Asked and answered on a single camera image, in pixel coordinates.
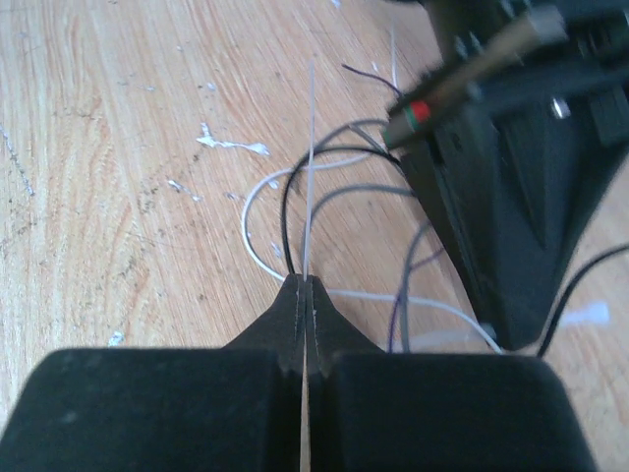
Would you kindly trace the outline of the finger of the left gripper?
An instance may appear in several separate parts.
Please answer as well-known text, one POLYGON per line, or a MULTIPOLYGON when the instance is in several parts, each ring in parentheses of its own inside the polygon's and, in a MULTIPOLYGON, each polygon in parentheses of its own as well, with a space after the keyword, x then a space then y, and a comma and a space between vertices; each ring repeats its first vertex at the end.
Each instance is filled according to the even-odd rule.
POLYGON ((405 176, 504 349, 542 334, 627 154, 627 91, 624 73, 505 75, 405 146, 405 176))

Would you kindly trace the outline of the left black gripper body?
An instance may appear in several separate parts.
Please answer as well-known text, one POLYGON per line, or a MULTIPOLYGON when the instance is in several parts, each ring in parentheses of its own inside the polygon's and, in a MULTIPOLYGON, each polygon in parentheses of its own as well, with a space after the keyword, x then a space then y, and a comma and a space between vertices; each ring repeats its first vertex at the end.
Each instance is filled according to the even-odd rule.
POLYGON ((431 91, 475 61, 504 62, 465 80, 433 106, 427 141, 469 134, 509 148, 628 143, 625 1, 429 1, 443 66, 431 91))

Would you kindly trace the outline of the clear zip tie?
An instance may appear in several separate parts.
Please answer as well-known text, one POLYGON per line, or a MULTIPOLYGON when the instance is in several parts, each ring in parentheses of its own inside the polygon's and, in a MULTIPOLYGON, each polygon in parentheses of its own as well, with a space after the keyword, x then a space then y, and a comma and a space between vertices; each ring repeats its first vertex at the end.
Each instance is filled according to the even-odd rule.
POLYGON ((307 171, 306 220, 303 238, 303 279, 306 282, 310 267, 310 239, 314 204, 314 157, 315 157, 315 60, 309 64, 310 79, 310 148, 307 171))

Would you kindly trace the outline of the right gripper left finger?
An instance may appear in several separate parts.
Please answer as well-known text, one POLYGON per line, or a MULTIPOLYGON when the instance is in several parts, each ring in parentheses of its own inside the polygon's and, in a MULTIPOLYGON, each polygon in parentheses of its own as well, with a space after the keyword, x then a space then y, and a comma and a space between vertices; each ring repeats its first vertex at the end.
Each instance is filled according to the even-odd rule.
POLYGON ((5 471, 295 471, 307 286, 222 348, 70 348, 32 370, 5 471))

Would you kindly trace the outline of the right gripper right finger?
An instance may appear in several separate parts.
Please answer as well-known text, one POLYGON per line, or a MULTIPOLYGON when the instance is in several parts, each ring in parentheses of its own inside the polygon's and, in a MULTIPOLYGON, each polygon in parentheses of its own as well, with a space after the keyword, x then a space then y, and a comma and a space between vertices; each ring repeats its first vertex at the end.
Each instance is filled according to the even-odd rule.
POLYGON ((307 290, 314 471, 593 471, 565 387, 544 361, 387 354, 307 290))

